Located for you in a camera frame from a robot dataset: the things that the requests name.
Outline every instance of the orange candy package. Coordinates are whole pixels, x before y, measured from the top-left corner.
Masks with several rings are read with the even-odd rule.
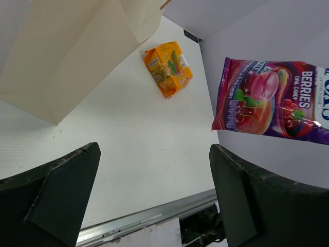
[[[172,97],[187,86],[193,74],[177,42],[169,42],[145,52],[145,65],[163,96]]]

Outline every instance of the beige cardboard flap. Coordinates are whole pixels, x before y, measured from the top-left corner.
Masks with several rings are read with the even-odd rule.
[[[0,99],[58,124],[157,30],[162,3],[33,0],[1,75]]]
[[[119,0],[129,25],[139,43],[148,39],[158,29],[163,0]]]

